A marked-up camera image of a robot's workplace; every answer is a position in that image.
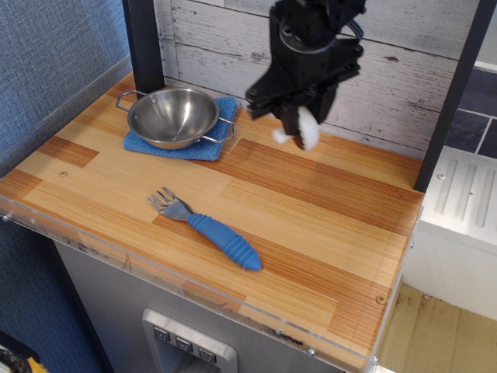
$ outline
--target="black post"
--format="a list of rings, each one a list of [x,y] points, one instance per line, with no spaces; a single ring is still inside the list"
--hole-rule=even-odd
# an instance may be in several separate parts
[[[161,51],[153,0],[123,0],[134,82],[150,93],[164,87]]]
[[[426,192],[426,189],[428,189],[429,181],[432,178],[433,171],[435,171],[436,163],[442,152],[450,125],[454,120],[456,110],[461,101],[461,97],[463,96],[464,88],[467,85],[481,44],[487,33],[496,2],[497,0],[480,0],[476,13],[474,14],[473,23],[471,24],[466,43],[464,44],[461,53],[461,59],[457,64],[454,77],[450,83],[449,92],[443,103],[442,111],[440,112],[435,131],[429,142],[428,150],[426,151],[418,179],[414,186],[414,188],[420,192]]]

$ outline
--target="wooden countertop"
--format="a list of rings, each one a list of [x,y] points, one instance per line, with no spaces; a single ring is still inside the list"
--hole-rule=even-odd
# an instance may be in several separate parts
[[[342,366],[356,364],[353,354],[340,357],[333,343],[370,357],[388,305],[377,296],[391,296],[422,202],[412,189],[421,162],[325,134],[312,152],[278,145],[280,122],[252,122],[244,110],[216,162],[129,152],[127,114],[114,103],[133,87],[128,75],[0,180],[13,201],[0,207],[40,212],[37,224],[120,258],[124,270],[167,281],[170,269],[184,276],[180,286],[196,284],[196,295],[261,325],[286,320],[285,342]],[[161,186],[242,234],[262,271],[242,270],[186,223],[159,215],[147,197]]]

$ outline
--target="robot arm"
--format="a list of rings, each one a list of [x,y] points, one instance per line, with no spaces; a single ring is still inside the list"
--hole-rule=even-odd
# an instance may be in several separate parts
[[[363,31],[354,20],[365,0],[282,0],[269,14],[272,62],[246,93],[252,119],[273,113],[286,135],[301,146],[298,121],[306,106],[320,124],[328,115],[336,89],[359,74],[357,59]],[[337,38],[347,25],[355,38]]]

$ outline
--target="control button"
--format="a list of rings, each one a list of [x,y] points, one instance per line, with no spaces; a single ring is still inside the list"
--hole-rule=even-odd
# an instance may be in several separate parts
[[[154,334],[157,338],[165,342],[169,342],[171,340],[171,338],[169,338],[169,333],[165,330],[159,329],[157,326],[154,326]]]
[[[187,340],[179,338],[178,336],[176,337],[176,345],[179,348],[181,348],[183,351],[193,352],[192,344],[190,342],[188,342]]]
[[[199,348],[199,355],[202,360],[205,360],[208,363],[216,364],[216,355],[212,352],[204,350],[203,348]]]

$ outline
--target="blue cloth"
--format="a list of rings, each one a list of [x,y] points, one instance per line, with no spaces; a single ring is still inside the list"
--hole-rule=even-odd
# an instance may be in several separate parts
[[[219,116],[226,120],[233,120],[237,110],[237,105],[234,97],[221,97],[216,99],[219,106]],[[228,133],[230,125],[222,120],[218,120],[212,129],[206,133],[206,136],[221,140]],[[200,140],[192,146],[178,150],[160,149],[148,144],[144,139],[138,137],[134,132],[130,131],[123,142],[126,150],[132,152],[140,152],[150,155],[158,155],[161,157],[176,158],[176,159],[196,159],[200,161],[215,161],[219,158],[223,143],[215,143],[208,140]]]

